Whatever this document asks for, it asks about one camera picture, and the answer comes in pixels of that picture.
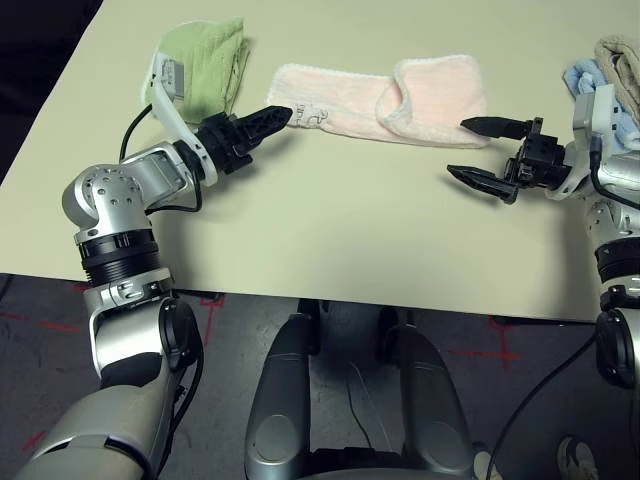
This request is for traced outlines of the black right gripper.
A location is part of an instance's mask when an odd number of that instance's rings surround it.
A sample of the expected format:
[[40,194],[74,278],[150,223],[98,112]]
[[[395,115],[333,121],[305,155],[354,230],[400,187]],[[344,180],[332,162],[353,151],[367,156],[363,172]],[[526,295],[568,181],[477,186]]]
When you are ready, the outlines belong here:
[[568,177],[564,163],[565,148],[558,139],[541,133],[542,118],[519,121],[503,117],[472,117],[460,126],[474,134],[490,138],[523,139],[514,158],[505,166],[505,179],[476,167],[448,166],[447,171],[474,190],[503,202],[514,202],[520,188],[557,188]]

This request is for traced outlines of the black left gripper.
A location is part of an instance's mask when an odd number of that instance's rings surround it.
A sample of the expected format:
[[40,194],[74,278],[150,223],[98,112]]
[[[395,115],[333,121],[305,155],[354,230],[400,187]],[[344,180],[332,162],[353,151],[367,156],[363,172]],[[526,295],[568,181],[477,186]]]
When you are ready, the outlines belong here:
[[231,174],[252,163],[249,151],[267,137],[281,131],[289,122],[292,109],[268,106],[242,119],[219,113],[205,118],[197,130],[217,171]]

